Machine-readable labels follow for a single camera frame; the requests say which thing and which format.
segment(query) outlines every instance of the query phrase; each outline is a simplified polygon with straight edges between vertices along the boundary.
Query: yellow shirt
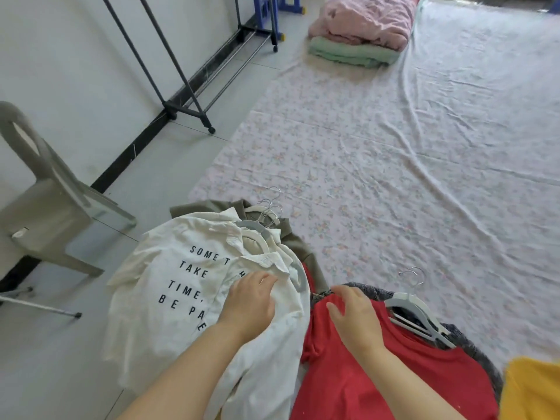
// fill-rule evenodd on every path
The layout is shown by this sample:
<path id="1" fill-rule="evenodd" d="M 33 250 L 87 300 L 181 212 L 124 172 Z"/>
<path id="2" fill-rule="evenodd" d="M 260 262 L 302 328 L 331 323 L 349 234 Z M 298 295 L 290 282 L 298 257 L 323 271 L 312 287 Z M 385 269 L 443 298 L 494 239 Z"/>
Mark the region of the yellow shirt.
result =
<path id="1" fill-rule="evenodd" d="M 519 357 L 506 369 L 500 420 L 560 419 L 560 364 Z"/>

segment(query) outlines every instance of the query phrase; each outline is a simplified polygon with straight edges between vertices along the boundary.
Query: white sheet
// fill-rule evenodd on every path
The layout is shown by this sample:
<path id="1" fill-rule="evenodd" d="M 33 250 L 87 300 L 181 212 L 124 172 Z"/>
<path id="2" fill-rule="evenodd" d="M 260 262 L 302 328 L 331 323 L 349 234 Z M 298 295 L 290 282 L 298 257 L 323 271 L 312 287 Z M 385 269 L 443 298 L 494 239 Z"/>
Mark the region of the white sheet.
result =
<path id="1" fill-rule="evenodd" d="M 559 17 L 429 1 L 389 68 L 283 72 L 189 198 L 279 186 L 329 284 L 406 289 L 416 265 L 498 367 L 558 357 L 559 66 Z"/>

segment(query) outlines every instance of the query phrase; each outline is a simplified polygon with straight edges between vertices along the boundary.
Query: metal clothes rack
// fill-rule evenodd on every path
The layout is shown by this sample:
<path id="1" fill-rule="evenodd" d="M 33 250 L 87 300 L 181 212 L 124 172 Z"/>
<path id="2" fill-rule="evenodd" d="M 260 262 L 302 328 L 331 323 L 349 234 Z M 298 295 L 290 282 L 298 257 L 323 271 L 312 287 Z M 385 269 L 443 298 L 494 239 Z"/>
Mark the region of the metal clothes rack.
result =
<path id="1" fill-rule="evenodd" d="M 152 85 L 154 91 L 158 95 L 158 98 L 160 99 L 161 104 L 164 106 L 164 110 L 165 110 L 165 113 L 166 113 L 167 117 L 169 119 L 173 119 L 173 120 L 177 119 L 177 112 L 182 112 L 182 113 L 185 113 L 185 114 L 190 115 L 190 116 L 195 116 L 196 118 L 199 118 L 201 120 L 202 125 L 204 125 L 204 127 L 206 127 L 208 129 L 208 132 L 210 134 L 214 134 L 216 132 L 216 130 L 212 126 L 212 124 L 210 123 L 210 120 L 208 119 L 208 117 L 206 115 L 206 112 L 208 112 L 208 110 L 214 105 L 214 103 L 216 103 L 216 101 L 220 98 L 220 96 L 223 94 L 223 92 L 226 91 L 226 89 L 230 86 L 230 84 L 234 81 L 234 79 L 248 65 L 248 63 L 253 59 L 253 57 L 257 54 L 257 52 L 261 49 L 261 47 L 267 43 L 268 40 L 270 40 L 272 42 L 274 52 L 275 53 L 278 52 L 278 33 L 277 33 L 277 29 L 276 29 L 277 28 L 276 27 L 277 19 L 276 19 L 276 16 L 275 16 L 274 9 L 271 9 L 272 30 L 263 29 L 262 27 L 250 27 L 250 26 L 246 26 L 246 25 L 241 24 L 242 22 L 241 22 L 241 18 L 240 18 L 240 14 L 239 14 L 239 1 L 235 0 L 235 11 L 236 11 L 236 14 L 237 14 L 237 32 L 220 47 L 218 52 L 220 52 L 221 49 L 226 47 L 228 44 L 230 44 L 234 40 L 237 40 L 237 42 L 239 42 L 241 44 L 235 49 L 235 51 L 232 54 L 230 54 L 228 56 L 226 61 L 224 63 L 222 63 L 220 65 L 220 67 L 214 73 L 212 73 L 212 75 L 200 86 L 200 88 L 198 88 L 194 92 L 192 90 L 192 87 L 190 86 L 189 81 L 185 77 L 185 75 L 183 73 L 183 70 L 181 69 L 181 66 L 179 66 L 179 63 L 177 62 L 177 58 L 175 57 L 175 54 L 173 53 L 171 47 L 169 46 L 169 43 L 167 42 L 167 39 L 165 38 L 165 35 L 162 32 L 162 30 L 161 30 L 161 28 L 158 24 L 158 21 L 154 17 L 151 8 L 148 5 L 148 2 L 146 0 L 140 0 L 140 2 L 142 3 L 142 6 L 144 7 L 144 10 L 146 11 L 146 13 L 148 15 L 148 18 L 150 18 L 150 21 L 152 22 L 153 27 L 155 28 L 156 32 L 158 33 L 158 36 L 160 37 L 160 40 L 163 43 L 163 45 L 165 47 L 165 50 L 167 51 L 167 54 L 169 54 L 169 57 L 171 58 L 171 60 L 173 62 L 173 65 L 175 66 L 175 69 L 177 69 L 177 72 L 179 73 L 179 76 L 181 77 L 181 80 L 183 80 L 183 83 L 185 84 L 185 90 L 186 90 L 186 93 L 188 95 L 188 99 L 187 99 L 187 101 L 184 105 L 180 106 L 180 105 L 174 103 L 172 101 L 172 99 L 166 101 L 163 98 L 163 96 L 161 95 L 161 92 L 159 91 L 156 83 L 154 82 L 152 76 L 150 75 L 150 72 L 148 71 L 148 69 L 146 68 L 146 65 L 142 61 L 142 58 L 138 54 L 138 51 L 136 50 L 136 47 L 134 47 L 134 43 L 131 41 L 130 37 L 128 36 L 126 30 L 124 29 L 124 26 L 122 26 L 122 23 L 121 23 L 119 17 L 116 15 L 115 10 L 113 9 L 113 6 L 109 2 L 109 0 L 103 0 L 103 2 L 107 6 L 107 8 L 109 10 L 109 13 L 111 13 L 111 16 L 113 16 L 113 19 L 115 20 L 115 23 L 116 23 L 117 27 L 119 27 L 119 29 L 122 33 L 122 36 L 124 36 L 124 39 L 127 41 L 128 46 L 132 50 L 132 53 L 134 53 L 134 56 L 136 57 L 136 60 L 138 61 L 138 63 L 140 63 L 140 66 L 141 66 L 142 70 L 144 71 L 144 74 L 146 74 L 146 77 L 148 78 L 148 81 L 150 81 L 150 84 Z M 273 6 L 273 0 L 269 0 L 269 3 L 270 3 L 271 6 Z M 218 94 L 216 94 L 216 96 L 206 106 L 206 108 L 202 109 L 202 107 L 200 106 L 200 103 L 198 102 L 197 97 L 214 80 L 214 78 L 218 76 L 218 74 L 231 61 L 231 59 L 248 43 L 248 41 L 257 34 L 260 35 L 260 36 L 264 36 L 265 37 L 264 41 L 258 46 L 258 48 L 253 52 L 253 54 L 251 54 L 248 57 L 248 59 L 245 61 L 245 63 L 243 63 L 241 65 L 241 67 L 237 70 L 237 72 L 235 72 L 234 76 L 229 79 L 229 81 L 223 86 L 223 88 L 218 92 Z M 202 67 L 195 73 L 195 76 L 198 73 L 202 72 L 213 61 L 213 58 L 214 58 L 214 56 L 212 58 L 210 58 L 206 63 L 204 63 L 204 65 L 202 65 Z M 194 105 L 196 107 L 196 110 L 193 110 L 193 109 L 189 108 L 189 106 L 192 105 L 192 103 L 194 103 Z"/>

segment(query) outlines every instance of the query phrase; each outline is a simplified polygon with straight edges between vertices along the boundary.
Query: white wall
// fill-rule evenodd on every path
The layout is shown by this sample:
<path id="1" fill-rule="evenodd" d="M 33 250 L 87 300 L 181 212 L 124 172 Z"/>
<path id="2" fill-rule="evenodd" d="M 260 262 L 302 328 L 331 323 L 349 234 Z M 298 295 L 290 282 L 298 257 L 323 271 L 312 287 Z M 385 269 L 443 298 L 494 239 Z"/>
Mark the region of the white wall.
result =
<path id="1" fill-rule="evenodd" d="M 139 0 L 110 0 L 164 98 L 182 85 Z M 236 29 L 234 0 L 148 0 L 190 77 Z M 240 0 L 242 20 L 252 0 Z M 102 0 L 0 0 L 0 99 L 92 183 L 161 111 Z M 0 209 L 33 176 L 0 138 Z M 0 236 L 0 277 L 21 254 Z"/>

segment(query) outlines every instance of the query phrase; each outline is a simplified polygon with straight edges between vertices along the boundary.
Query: chair backrest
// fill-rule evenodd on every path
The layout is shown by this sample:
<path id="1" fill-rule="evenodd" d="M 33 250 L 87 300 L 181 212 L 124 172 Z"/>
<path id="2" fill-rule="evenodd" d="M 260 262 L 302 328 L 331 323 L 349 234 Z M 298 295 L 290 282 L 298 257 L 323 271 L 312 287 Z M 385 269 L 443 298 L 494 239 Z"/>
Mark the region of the chair backrest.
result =
<path id="1" fill-rule="evenodd" d="M 37 152 L 19 133 L 17 125 L 37 147 Z M 23 112 L 9 102 L 0 101 L 0 134 L 37 180 L 51 179 L 83 207 L 91 204 L 83 195 L 82 183 L 52 147 L 35 131 Z"/>

